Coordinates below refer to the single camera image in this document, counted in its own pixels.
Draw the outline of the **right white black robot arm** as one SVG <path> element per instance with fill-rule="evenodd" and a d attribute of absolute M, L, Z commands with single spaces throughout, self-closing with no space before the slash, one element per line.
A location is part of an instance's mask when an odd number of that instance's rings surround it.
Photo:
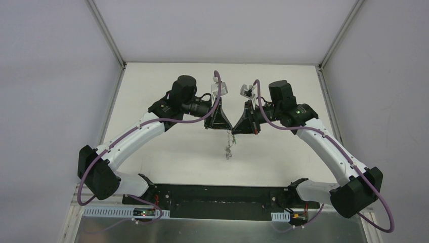
<path fill-rule="evenodd" d="M 315 182 L 301 178 L 289 186 L 288 203 L 301 207 L 306 201 L 329 204 L 344 218 L 351 218 L 377 201 L 383 174 L 377 167 L 369 168 L 332 137 L 318 114 L 308 104 L 298 104 L 291 84 L 279 80 L 269 84 L 271 100 L 259 106 L 255 85 L 243 85 L 240 95 L 248 100 L 232 134 L 255 134 L 265 123 L 279 121 L 281 128 L 306 142 L 322 159 L 336 183 Z"/>

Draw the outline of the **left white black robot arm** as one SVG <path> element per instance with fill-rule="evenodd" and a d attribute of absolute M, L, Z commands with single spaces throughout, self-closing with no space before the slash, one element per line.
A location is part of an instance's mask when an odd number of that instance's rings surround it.
<path fill-rule="evenodd" d="M 77 202 L 81 206 L 92 200 L 105 200 L 114 194 L 134 196 L 143 205 L 154 200 L 149 180 L 142 175 L 119 172 L 119 167 L 151 139 L 167 132 L 176 124 L 210 122 L 221 108 L 221 96 L 226 94 L 225 84 L 218 71 L 213 73 L 214 87 L 211 102 L 197 97 L 196 79 L 181 75 L 165 96 L 148 108 L 148 111 L 125 132 L 96 148 L 84 146 L 79 152 L 78 172 L 81 179 Z"/>

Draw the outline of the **large metal keyring with clips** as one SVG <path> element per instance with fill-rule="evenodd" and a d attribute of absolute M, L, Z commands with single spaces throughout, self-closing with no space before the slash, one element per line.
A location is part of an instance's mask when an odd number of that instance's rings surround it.
<path fill-rule="evenodd" d="M 226 160 L 229 160 L 232 157 L 232 152 L 231 152 L 231 148 L 234 145 L 232 143 L 232 131 L 227 130 L 227 145 L 225 147 L 225 157 Z"/>

